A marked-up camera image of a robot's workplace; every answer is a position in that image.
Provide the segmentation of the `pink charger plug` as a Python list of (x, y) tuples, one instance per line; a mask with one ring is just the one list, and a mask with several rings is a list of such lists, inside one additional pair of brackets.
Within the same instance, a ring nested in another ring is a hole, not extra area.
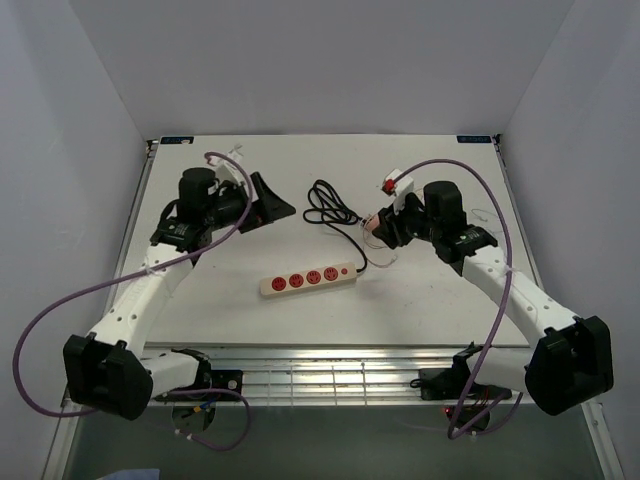
[(373, 232), (380, 225), (378, 214), (371, 215), (365, 222), (363, 229), (367, 232)]

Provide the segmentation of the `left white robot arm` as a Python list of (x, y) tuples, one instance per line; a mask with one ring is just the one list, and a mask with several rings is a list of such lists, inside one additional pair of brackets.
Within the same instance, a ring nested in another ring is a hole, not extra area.
[(242, 233), (294, 215), (257, 172), (240, 180), (225, 167), (182, 173), (178, 197), (160, 215), (138, 278), (84, 336), (64, 345), (70, 398), (127, 420), (150, 400), (181, 390), (190, 399), (212, 387), (211, 368), (192, 349), (143, 354), (152, 325), (179, 284), (192, 272), (213, 232), (236, 226)]

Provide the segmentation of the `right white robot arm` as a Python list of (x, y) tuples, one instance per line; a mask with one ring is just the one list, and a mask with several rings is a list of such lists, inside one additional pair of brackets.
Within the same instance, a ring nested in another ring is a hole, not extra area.
[(373, 235), (392, 249), (413, 240), (429, 242), (443, 263), (497, 305), (530, 347), (468, 346), (438, 376), (438, 384), (464, 397), (474, 397), (486, 386), (517, 391), (552, 416), (611, 390), (606, 323), (597, 316), (580, 317), (509, 267), (497, 239), (468, 222), (454, 183), (429, 183), (422, 195), (411, 192), (411, 186), (384, 182), (383, 191), (393, 202), (378, 212)]

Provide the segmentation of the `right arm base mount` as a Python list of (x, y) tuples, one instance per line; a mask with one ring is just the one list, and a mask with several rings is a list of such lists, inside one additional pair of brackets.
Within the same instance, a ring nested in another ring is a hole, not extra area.
[(469, 377), (466, 367), (426, 368), (418, 371), (409, 386), (420, 391), (422, 400), (454, 400), (460, 397)]

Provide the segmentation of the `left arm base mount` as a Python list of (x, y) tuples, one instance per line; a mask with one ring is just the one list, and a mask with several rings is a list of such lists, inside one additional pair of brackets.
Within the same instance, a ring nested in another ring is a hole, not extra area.
[(242, 394), (242, 370), (212, 370), (196, 384), (169, 392), (164, 399), (196, 403), (237, 402)]

